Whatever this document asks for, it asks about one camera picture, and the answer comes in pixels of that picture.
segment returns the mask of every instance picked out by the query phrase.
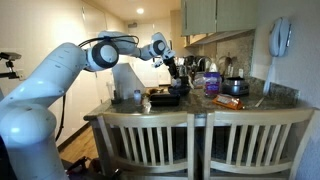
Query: white robotic arm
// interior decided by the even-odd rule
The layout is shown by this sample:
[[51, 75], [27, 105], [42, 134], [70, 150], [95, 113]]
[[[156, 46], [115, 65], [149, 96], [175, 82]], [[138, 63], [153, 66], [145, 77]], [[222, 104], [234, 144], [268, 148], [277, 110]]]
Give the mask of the white robotic arm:
[[[92, 48], [81, 48], [95, 40], [100, 42]], [[48, 107], [66, 94], [83, 69], [112, 68], [119, 54], [142, 60], [161, 56], [175, 75], [175, 53], [161, 33], [152, 36], [150, 45], [138, 48], [134, 36], [103, 31], [98, 38], [79, 46], [64, 43], [57, 47], [23, 83], [0, 100], [0, 135], [18, 179], [68, 179], [55, 145], [56, 118]]]

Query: cabinet door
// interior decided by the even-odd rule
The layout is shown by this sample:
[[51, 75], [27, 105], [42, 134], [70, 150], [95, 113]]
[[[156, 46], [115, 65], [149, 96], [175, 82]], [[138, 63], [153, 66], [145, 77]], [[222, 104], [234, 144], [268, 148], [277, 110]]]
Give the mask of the cabinet door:
[[216, 31], [216, 0], [181, 0], [182, 35]]
[[257, 0], [217, 0], [217, 32], [256, 28]]

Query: wooden chair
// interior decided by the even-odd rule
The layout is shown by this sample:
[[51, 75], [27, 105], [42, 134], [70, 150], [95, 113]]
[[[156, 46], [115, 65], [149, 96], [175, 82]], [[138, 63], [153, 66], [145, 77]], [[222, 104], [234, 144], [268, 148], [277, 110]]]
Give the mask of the wooden chair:
[[[205, 180], [276, 179], [276, 177], [295, 179], [302, 154], [314, 127], [315, 116], [319, 118], [319, 111], [312, 108], [209, 112], [205, 128], [203, 178]], [[295, 123], [309, 120], [294, 157], [288, 157], [284, 149], [290, 129]], [[225, 154], [213, 157], [212, 148], [215, 148], [212, 143], [213, 132], [217, 126], [229, 126], [226, 133], [228, 141], [225, 144]]]
[[[167, 179], [169, 176], [194, 179], [193, 114], [104, 113], [98, 117], [98, 122], [113, 170], [123, 171], [121, 179]], [[187, 153], [182, 153], [183, 157], [178, 159], [175, 156], [175, 126], [182, 126], [187, 131]]]

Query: granite countertop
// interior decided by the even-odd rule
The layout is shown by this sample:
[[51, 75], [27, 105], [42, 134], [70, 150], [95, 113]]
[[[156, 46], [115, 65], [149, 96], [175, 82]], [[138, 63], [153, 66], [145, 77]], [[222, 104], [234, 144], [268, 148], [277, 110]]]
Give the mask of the granite countertop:
[[[255, 105], [262, 98], [261, 95], [250, 93], [247, 96], [239, 97], [244, 105], [244, 110], [271, 110], [271, 109], [288, 109], [294, 108], [295, 105], [290, 102], [277, 101], [276, 99], [265, 97], [259, 107]], [[193, 89], [187, 96], [181, 96], [178, 106], [154, 106], [147, 107], [144, 105], [135, 106], [133, 98], [123, 100], [119, 104], [111, 104], [111, 101], [108, 100], [93, 111], [84, 116], [84, 120], [96, 120], [96, 117], [103, 112], [113, 112], [113, 113], [147, 113], [147, 114], [156, 114], [156, 113], [167, 113], [167, 112], [177, 112], [177, 111], [187, 111], [193, 114], [205, 114], [207, 110], [214, 109], [227, 109], [223, 106], [213, 104], [213, 98], [207, 98], [204, 95], [202, 89]]]

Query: cabinet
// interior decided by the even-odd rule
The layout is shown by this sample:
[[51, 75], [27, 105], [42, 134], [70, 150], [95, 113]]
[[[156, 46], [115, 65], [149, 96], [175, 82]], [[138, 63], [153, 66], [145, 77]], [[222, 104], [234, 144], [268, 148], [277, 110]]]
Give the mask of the cabinet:
[[257, 0], [181, 0], [182, 36], [188, 36], [189, 44], [197, 44], [204, 39], [220, 38], [213, 36], [223, 34], [221, 37], [225, 38], [254, 29], [257, 3]]

